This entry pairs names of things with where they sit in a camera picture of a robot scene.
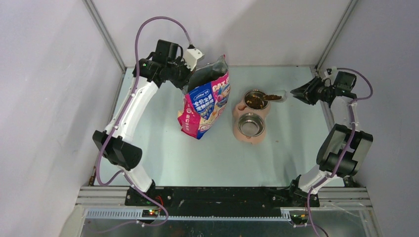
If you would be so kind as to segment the clear plastic scoop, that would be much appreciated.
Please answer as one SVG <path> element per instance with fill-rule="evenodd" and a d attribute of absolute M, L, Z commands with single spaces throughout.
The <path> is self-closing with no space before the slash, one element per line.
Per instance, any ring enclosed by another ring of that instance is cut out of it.
<path fill-rule="evenodd" d="M 292 94 L 286 90 L 275 90 L 270 94 L 264 94 L 262 99 L 268 102 L 284 103 L 287 99 L 292 98 Z"/>

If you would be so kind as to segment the pet food bag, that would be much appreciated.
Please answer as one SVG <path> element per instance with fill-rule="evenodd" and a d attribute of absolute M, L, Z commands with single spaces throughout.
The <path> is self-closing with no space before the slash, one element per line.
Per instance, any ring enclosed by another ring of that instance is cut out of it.
<path fill-rule="evenodd" d="M 184 92 L 183 109 L 178 112 L 181 131 L 201 139 L 225 110 L 230 91 L 229 66 L 225 55 L 198 68 Z"/>

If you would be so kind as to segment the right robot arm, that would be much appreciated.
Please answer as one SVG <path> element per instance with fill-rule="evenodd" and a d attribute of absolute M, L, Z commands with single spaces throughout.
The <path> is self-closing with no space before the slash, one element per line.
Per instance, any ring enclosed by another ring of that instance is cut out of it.
<path fill-rule="evenodd" d="M 326 103 L 335 122 L 318 151 L 316 165 L 300 175 L 297 187 L 287 193 L 291 205 L 301 206 L 307 194 L 314 195 L 329 182 L 359 171 L 374 139 L 361 129 L 356 109 L 359 101 L 372 97 L 373 88 L 354 69 L 331 68 L 323 78 L 316 76 L 291 94 L 308 105 Z"/>

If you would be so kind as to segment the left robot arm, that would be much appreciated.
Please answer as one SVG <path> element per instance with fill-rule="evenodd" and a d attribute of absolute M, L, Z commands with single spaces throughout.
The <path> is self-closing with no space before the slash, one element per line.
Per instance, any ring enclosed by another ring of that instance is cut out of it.
<path fill-rule="evenodd" d="M 95 131 L 92 138 L 99 149 L 99 157 L 106 158 L 119 169 L 143 205 L 152 205 L 156 192 L 151 189 L 153 179 L 140 161 L 141 148 L 132 144 L 137 125 L 150 100 L 166 81 L 183 90 L 196 70 L 204 53 L 190 44 L 187 49 L 165 40 L 158 40 L 156 49 L 148 57 L 137 61 L 133 81 L 116 116 L 103 131 Z"/>

